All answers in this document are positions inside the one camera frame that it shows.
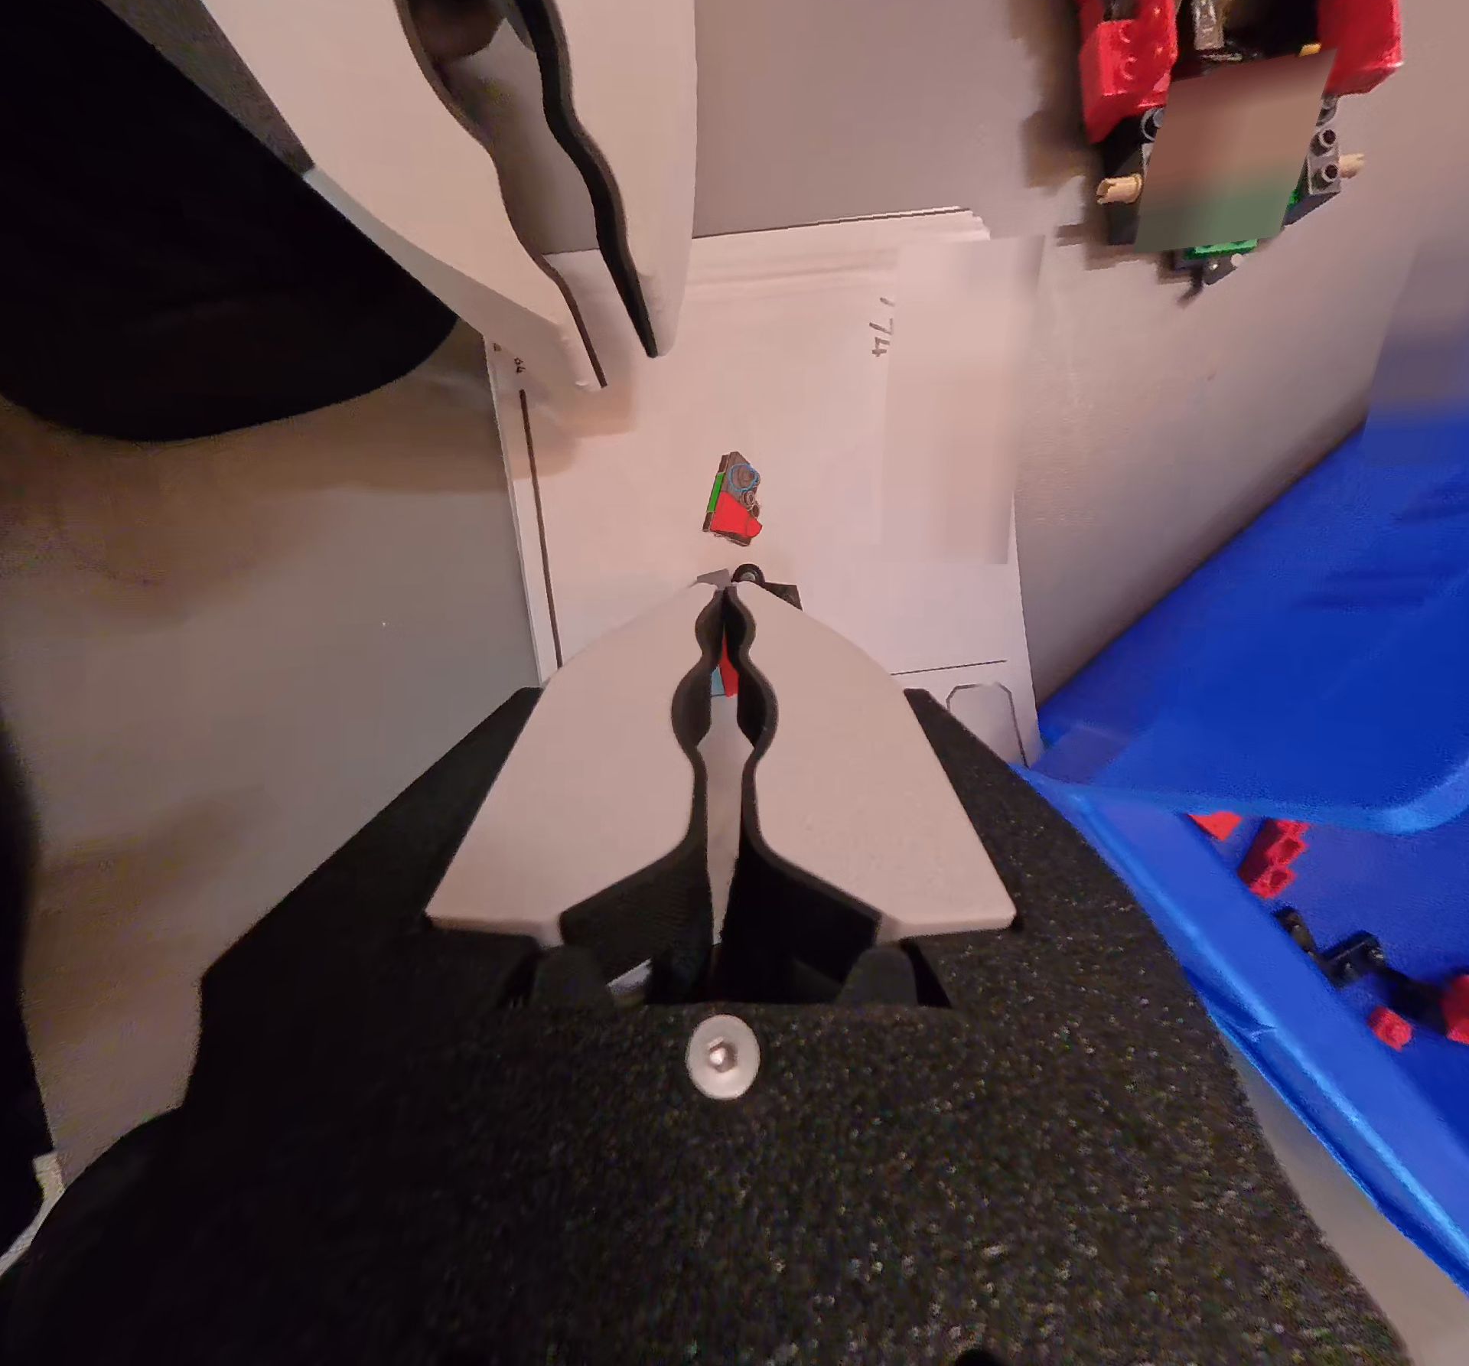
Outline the red toy brick car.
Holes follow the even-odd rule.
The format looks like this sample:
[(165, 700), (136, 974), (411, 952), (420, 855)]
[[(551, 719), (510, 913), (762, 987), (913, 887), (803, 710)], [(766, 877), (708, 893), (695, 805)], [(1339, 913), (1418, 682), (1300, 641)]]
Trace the red toy brick car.
[(1193, 290), (1336, 200), (1339, 103), (1404, 61), (1400, 0), (1074, 0), (1082, 123), (1117, 250)]

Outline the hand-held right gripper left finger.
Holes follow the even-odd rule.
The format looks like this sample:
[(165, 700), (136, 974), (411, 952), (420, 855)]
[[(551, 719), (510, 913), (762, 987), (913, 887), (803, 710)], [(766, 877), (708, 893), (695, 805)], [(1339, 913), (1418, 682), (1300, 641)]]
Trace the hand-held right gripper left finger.
[(583, 647), (542, 689), (426, 909), (439, 928), (567, 940), (566, 921), (698, 831), (722, 590), (692, 583)]

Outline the small red black brick assembly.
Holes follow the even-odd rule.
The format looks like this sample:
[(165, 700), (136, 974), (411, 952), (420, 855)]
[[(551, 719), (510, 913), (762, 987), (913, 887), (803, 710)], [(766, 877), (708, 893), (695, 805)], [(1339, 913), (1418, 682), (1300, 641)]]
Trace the small red black brick assembly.
[[(794, 608), (803, 608), (800, 592), (794, 582), (773, 579), (754, 561), (740, 563), (733, 570), (719, 568), (711, 572), (702, 572), (695, 576), (695, 583), (708, 583), (719, 590), (725, 590), (732, 583), (758, 583), (770, 593), (776, 593), (781, 601), (793, 604)], [(711, 670), (711, 700), (736, 697), (737, 689), (740, 674), (727, 648), (727, 635), (723, 635), (723, 641), (719, 644), (719, 658)]]

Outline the red studded brick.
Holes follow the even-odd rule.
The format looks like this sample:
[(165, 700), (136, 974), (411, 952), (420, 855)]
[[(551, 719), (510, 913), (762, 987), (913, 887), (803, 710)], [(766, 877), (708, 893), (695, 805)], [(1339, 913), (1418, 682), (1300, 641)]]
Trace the red studded brick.
[(1309, 847), (1314, 825), (1264, 819), (1238, 861), (1240, 883), (1261, 900), (1279, 898), (1297, 877), (1295, 863)]

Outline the black bracket brick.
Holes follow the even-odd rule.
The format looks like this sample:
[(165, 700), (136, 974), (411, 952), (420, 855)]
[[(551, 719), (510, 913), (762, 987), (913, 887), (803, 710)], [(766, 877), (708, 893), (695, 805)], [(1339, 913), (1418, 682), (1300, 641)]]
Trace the black bracket brick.
[(1348, 989), (1386, 970), (1383, 940), (1371, 933), (1348, 935), (1332, 946), (1321, 946), (1299, 910), (1285, 906), (1273, 917), (1334, 989)]

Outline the white instruction booklet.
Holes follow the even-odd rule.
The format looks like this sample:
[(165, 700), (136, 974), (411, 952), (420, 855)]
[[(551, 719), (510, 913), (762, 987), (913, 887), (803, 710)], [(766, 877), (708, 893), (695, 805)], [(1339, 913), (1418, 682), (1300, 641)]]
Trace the white instruction booklet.
[(490, 355), (540, 676), (752, 561), (1032, 762), (1014, 490), (1042, 248), (960, 209), (700, 238), (660, 358), (598, 254), (555, 255), (606, 389)]

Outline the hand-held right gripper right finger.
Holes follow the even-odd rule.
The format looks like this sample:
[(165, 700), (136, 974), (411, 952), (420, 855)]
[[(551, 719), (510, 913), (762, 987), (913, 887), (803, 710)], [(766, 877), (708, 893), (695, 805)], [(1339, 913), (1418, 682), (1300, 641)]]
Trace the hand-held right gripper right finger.
[(878, 943), (1004, 933), (1018, 909), (900, 683), (760, 583), (732, 585), (750, 847)]

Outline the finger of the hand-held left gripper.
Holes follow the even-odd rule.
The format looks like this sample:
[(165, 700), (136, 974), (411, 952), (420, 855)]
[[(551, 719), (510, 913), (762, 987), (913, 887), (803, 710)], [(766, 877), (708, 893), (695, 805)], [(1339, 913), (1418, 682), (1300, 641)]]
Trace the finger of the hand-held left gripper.
[(695, 0), (488, 0), (494, 40), (450, 94), (501, 169), (542, 264), (576, 173), (598, 251), (649, 357), (671, 353), (695, 205)]
[(574, 300), (519, 238), (404, 0), (202, 4), (305, 146), (319, 197), (535, 383), (603, 386)]

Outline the large blue plastic bin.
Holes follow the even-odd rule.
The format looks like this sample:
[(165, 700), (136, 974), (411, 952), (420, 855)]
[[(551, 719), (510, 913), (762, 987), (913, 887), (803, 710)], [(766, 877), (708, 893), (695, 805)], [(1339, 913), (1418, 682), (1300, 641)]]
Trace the large blue plastic bin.
[[(1353, 433), (1045, 703), (1024, 777), (1127, 881), (1216, 1026), (1364, 1193), (1467, 1280), (1466, 1046), (1435, 991), (1467, 939), (1466, 461)], [(1243, 825), (1211, 842), (1190, 812)], [(1261, 900), (1264, 819), (1314, 825)], [(1334, 989), (1276, 927), (1383, 940)], [(1395, 1052), (1376, 1006), (1415, 1026)]]

